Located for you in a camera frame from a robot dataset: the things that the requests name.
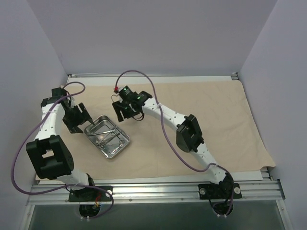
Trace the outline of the steel instrument tray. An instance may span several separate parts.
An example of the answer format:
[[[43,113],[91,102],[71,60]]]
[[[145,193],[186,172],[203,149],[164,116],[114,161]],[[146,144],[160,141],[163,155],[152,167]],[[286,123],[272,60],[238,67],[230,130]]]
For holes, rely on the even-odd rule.
[[[130,143],[130,137],[106,115],[88,125],[84,134],[107,159],[116,157]]]

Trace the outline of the steel surgical scissors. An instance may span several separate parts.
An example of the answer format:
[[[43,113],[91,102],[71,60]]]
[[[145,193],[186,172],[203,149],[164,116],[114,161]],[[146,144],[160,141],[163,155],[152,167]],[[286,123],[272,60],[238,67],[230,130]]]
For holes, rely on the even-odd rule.
[[[104,131],[101,133],[96,134],[96,144],[103,144],[105,142],[108,142],[116,135],[116,131],[110,130],[110,131]]]

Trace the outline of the beige surgical wrap cloth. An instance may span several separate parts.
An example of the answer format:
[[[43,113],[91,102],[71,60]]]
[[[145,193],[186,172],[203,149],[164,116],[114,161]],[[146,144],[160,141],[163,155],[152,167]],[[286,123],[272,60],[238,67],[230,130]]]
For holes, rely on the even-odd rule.
[[[76,182],[233,172],[275,166],[235,81],[56,89],[41,104],[39,178]]]

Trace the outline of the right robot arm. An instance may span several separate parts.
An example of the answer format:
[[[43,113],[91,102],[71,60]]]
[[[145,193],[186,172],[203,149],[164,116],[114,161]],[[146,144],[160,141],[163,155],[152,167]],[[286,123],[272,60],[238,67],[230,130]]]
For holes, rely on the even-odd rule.
[[[136,93],[128,86],[115,87],[114,92],[119,100],[113,102],[112,106],[119,122],[133,118],[138,114],[149,115],[160,120],[163,135],[179,160],[195,172],[207,173],[209,181],[214,184],[213,192],[217,197],[223,198],[230,193],[230,188],[234,187],[234,179],[228,170],[220,166],[209,152],[202,137],[198,120],[194,115],[183,115],[161,104],[157,100],[156,93],[154,96],[145,91]],[[166,126],[176,133],[177,147],[192,155],[201,164],[202,169],[192,167],[180,156],[167,136]]]

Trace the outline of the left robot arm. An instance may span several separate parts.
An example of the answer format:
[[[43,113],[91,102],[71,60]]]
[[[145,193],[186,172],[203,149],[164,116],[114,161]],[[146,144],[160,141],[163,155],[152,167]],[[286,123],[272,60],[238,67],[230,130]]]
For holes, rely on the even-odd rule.
[[[52,89],[52,96],[41,103],[42,124],[26,151],[40,179],[58,180],[80,188],[80,196],[91,201],[96,197],[94,181],[87,173],[74,167],[72,154],[60,137],[61,125],[65,124],[72,134],[82,133],[79,128],[85,122],[93,123],[83,103],[76,105],[68,92],[61,88]]]

